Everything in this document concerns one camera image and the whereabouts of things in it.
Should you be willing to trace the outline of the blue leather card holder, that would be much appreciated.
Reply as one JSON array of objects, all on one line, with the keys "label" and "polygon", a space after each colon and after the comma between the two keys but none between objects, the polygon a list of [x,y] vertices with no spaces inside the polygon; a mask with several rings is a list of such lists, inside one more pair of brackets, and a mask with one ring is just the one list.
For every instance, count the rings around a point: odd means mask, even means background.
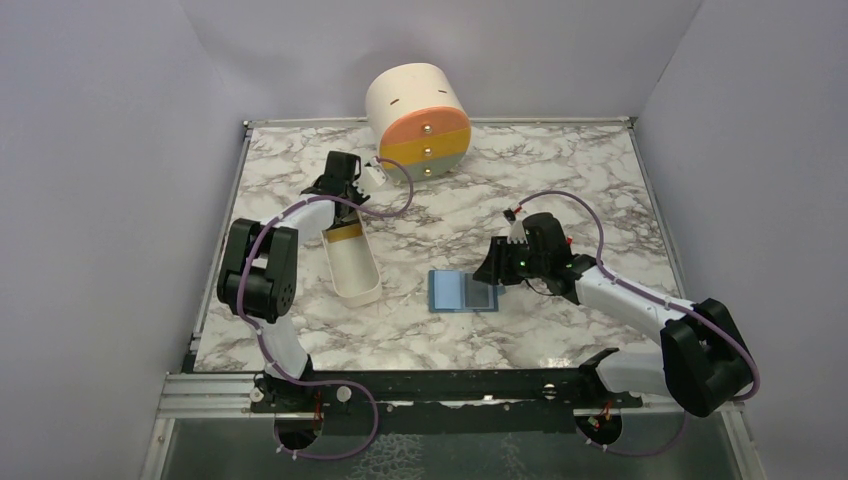
[{"label": "blue leather card holder", "polygon": [[[463,307],[463,276],[459,270],[430,270],[428,272],[428,309],[431,313],[474,313]],[[503,286],[495,286],[499,297],[505,293]]]}]

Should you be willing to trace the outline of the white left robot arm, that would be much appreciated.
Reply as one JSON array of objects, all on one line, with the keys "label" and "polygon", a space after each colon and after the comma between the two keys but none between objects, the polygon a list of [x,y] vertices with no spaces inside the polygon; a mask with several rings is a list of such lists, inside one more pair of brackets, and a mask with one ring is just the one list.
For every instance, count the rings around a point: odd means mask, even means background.
[{"label": "white left robot arm", "polygon": [[319,240],[337,295],[354,306],[379,295],[380,280],[359,214],[368,199],[359,156],[332,151],[323,173],[296,200],[266,221],[230,225],[216,284],[219,302],[254,331],[276,396],[298,411],[313,401],[313,366],[291,317],[300,247]]}]

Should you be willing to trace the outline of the grey silver credit card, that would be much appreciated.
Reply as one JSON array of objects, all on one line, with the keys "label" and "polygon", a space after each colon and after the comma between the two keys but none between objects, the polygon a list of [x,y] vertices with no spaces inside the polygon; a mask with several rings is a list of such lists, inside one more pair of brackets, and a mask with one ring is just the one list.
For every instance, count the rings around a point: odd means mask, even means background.
[{"label": "grey silver credit card", "polygon": [[498,293],[495,286],[477,281],[471,273],[463,276],[463,307],[469,311],[496,311]]}]

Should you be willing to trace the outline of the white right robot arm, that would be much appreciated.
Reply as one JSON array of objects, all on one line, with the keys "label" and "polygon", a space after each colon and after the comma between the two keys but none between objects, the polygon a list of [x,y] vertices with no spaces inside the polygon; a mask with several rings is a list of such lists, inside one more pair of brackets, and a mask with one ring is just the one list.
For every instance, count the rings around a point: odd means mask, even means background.
[{"label": "white right robot arm", "polygon": [[611,349],[581,365],[577,393],[589,406],[600,407],[616,393],[650,394],[706,417],[756,384],[752,355],[724,304],[662,295],[593,256],[573,253],[550,213],[513,219],[509,235],[491,239],[473,278],[503,287],[540,280],[550,294],[618,320],[658,346],[642,353]]}]

